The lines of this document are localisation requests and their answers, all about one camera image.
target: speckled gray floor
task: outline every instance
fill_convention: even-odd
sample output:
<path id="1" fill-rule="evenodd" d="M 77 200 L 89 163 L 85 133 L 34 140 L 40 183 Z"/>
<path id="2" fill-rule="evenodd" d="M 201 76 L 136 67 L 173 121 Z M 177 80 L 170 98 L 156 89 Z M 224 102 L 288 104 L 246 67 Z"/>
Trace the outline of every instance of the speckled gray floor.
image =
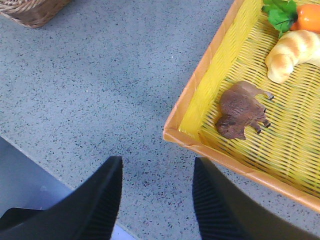
<path id="1" fill-rule="evenodd" d="M 198 240 L 195 153 L 163 125 L 232 0 L 77 0 L 28 29 L 0 18 L 0 134 L 75 188 L 124 158 L 118 223 L 142 240 Z M 221 168 L 263 206 L 320 236 L 320 216 Z"/>

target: black object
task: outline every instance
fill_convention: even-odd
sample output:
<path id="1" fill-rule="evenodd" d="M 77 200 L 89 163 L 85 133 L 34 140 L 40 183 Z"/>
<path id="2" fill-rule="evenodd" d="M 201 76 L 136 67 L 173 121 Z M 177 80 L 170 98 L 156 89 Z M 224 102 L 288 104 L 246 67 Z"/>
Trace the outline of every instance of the black object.
<path id="1" fill-rule="evenodd" d="M 0 218 L 0 240 L 109 240 L 119 211 L 122 169 L 121 157 L 109 157 L 48 210 L 10 208 Z"/>
<path id="2" fill-rule="evenodd" d="M 207 158 L 196 158 L 193 205 L 202 240 L 320 240 L 245 195 Z"/>

